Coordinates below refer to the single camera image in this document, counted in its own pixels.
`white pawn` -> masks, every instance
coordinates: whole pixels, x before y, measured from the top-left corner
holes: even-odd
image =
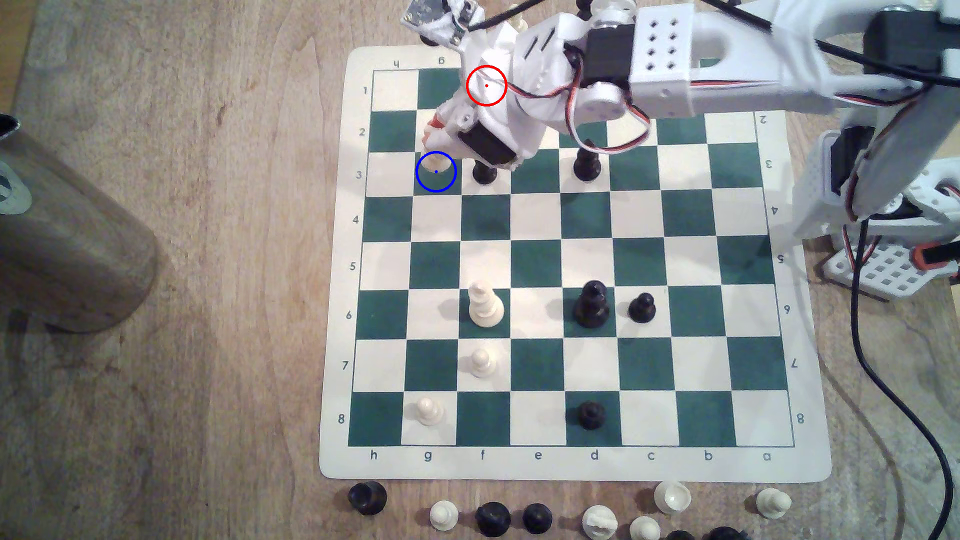
[[[790,496],[775,487],[768,487],[756,494],[756,510],[771,520],[783,517],[793,501]]]
[[[654,490],[654,503],[668,516],[679,514],[690,506],[690,490],[677,481],[662,481]]]
[[[503,301],[493,293],[489,283],[475,282],[467,294],[470,297],[470,319],[478,327],[495,327],[503,320]]]
[[[430,508],[430,525],[436,530],[451,530],[459,518],[460,511],[450,501],[437,501]]]
[[[430,398],[417,400],[417,420],[425,426],[436,426],[444,418],[444,408]]]
[[[477,379],[485,379],[496,371],[496,360],[486,349],[477,349],[470,355],[470,372]]]
[[[583,522],[584,533],[590,540],[608,540],[616,532],[616,516],[602,504],[587,508]]]
[[[630,540],[660,540],[660,524],[649,516],[640,516],[630,524]]]

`green square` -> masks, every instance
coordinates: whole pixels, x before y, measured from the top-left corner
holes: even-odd
[[[664,236],[713,236],[713,194],[709,189],[662,191]]]
[[[560,152],[540,150],[510,174],[512,193],[559,193]]]
[[[720,286],[670,287],[670,328],[677,336],[726,335]]]
[[[580,140],[587,144],[587,139],[593,143],[593,146],[607,146],[607,122],[593,122],[592,124],[581,124],[577,127],[577,135]],[[560,132],[561,148],[579,148],[577,141],[564,132]]]
[[[673,390],[669,337],[621,337],[616,346],[621,390]]]
[[[710,180],[716,187],[763,187],[755,142],[709,145]]]
[[[407,291],[362,290],[355,315],[357,339],[406,339]]]
[[[403,389],[407,392],[456,392],[457,340],[407,341]]]
[[[457,446],[510,446],[510,392],[457,394]]]
[[[614,238],[613,274],[617,285],[666,285],[663,238]]]
[[[460,70],[456,68],[421,69],[419,75],[417,109],[436,109],[460,88]]]
[[[460,290],[461,338],[510,337],[510,289],[495,289],[493,292],[503,302],[503,320],[493,328],[482,328],[478,327],[470,318],[470,297],[467,290]]]
[[[564,389],[562,339],[513,339],[510,359],[511,390]]]
[[[718,236],[720,280],[727,285],[774,282],[770,237]]]
[[[415,110],[375,110],[370,113],[367,152],[413,152],[417,149]]]
[[[733,399],[730,392],[677,392],[680,446],[736,446]]]
[[[637,146],[610,156],[610,189],[645,191],[660,189],[660,159],[656,146]]]
[[[613,287],[607,287],[607,305],[610,306],[610,318],[599,328],[584,328],[573,318],[573,307],[580,298],[583,287],[564,289],[564,336],[565,337],[616,337],[616,315]]]
[[[512,286],[561,286],[560,240],[514,240],[510,252]]]
[[[577,422],[577,407],[596,402],[607,411],[607,421],[597,430],[584,430]],[[620,446],[619,392],[566,392],[566,446]]]
[[[416,160],[412,163],[413,165],[420,163],[420,156],[422,156],[422,153],[417,152]],[[420,181],[417,182],[416,177],[411,179],[411,182],[414,183],[414,195],[460,195],[460,186],[463,184],[463,178],[469,178],[472,181],[473,177],[470,176],[472,171],[466,171],[467,175],[464,176],[463,160],[454,160],[453,163],[456,165],[456,169],[451,165],[445,171],[440,172],[424,169],[422,164],[417,166],[417,174],[420,176]],[[424,189],[425,186],[429,189],[444,190],[440,192],[428,191]]]
[[[561,235],[563,238],[609,238],[610,192],[561,193]]]
[[[409,242],[413,208],[413,197],[367,197],[363,241]]]
[[[460,239],[510,239],[510,195],[466,196],[461,212]]]
[[[460,242],[411,244],[410,288],[460,288]]]
[[[779,336],[728,337],[727,353],[734,390],[786,390],[786,360]]]
[[[353,392],[348,446],[400,446],[403,392]]]
[[[657,144],[704,144],[707,122],[702,114],[690,118],[658,118]]]

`chess mat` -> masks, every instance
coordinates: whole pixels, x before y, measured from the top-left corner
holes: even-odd
[[[650,138],[572,173],[576,143],[490,185],[472,160],[415,166],[459,58],[362,48],[348,62],[330,276],[320,467],[332,478],[806,482],[830,471],[803,248],[790,238],[782,111],[656,120]],[[580,128],[614,145],[632,118]],[[434,192],[450,184],[449,190]],[[506,308],[484,329],[467,287]],[[572,319],[608,287],[598,329]],[[656,318],[630,301],[650,292]],[[489,378],[470,354],[497,361]],[[427,427],[416,401],[441,404]],[[602,404],[584,430],[573,410]]]

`wooden table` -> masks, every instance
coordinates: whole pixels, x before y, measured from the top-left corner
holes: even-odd
[[[41,5],[14,112],[144,220],[164,255],[146,304],[112,331],[5,319],[0,538],[437,538],[425,508],[438,499],[466,511],[543,502],[558,517],[544,537],[582,538],[592,504],[621,523],[654,510],[652,483],[388,481],[387,509],[364,518],[348,508],[352,482],[320,474],[344,70],[355,47],[417,42],[397,23],[405,4]],[[573,0],[527,18],[562,9]],[[798,170],[831,125],[791,116]],[[811,266],[822,248],[811,244]],[[849,293],[810,278],[833,475],[785,487],[795,508],[774,522],[746,509],[756,485],[691,484],[687,512],[657,516],[664,533],[734,525],[755,539],[926,538],[942,494],[934,455],[857,366]],[[954,459],[952,313],[937,282],[909,301],[864,300],[861,319],[866,354]],[[948,530],[960,535],[956,521]],[[445,537],[479,536],[460,526]]]

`black pawn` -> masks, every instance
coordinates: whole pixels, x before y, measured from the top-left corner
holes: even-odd
[[[584,430],[599,430],[607,421],[607,410],[596,402],[583,402],[577,407],[577,422]]]
[[[587,146],[593,146],[593,141],[584,141]],[[584,182],[593,182],[600,176],[600,156],[590,150],[581,148],[577,151],[577,159],[573,161],[573,174]]]
[[[387,505],[387,490],[378,481],[361,482],[347,493],[350,506],[365,516],[379,514]]]
[[[510,510],[501,503],[485,503],[477,508],[477,528],[487,538],[503,536],[510,529]]]
[[[630,302],[627,313],[635,323],[645,324],[654,320],[657,315],[657,306],[654,305],[654,295],[644,292]]]
[[[544,534],[553,525],[553,512],[545,504],[533,503],[523,510],[523,528],[530,534]]]
[[[480,185],[492,184],[496,180],[496,169],[477,161],[473,165],[473,179]]]
[[[594,280],[584,285],[580,298],[573,305],[573,318],[584,328],[599,328],[610,318],[607,287]]]

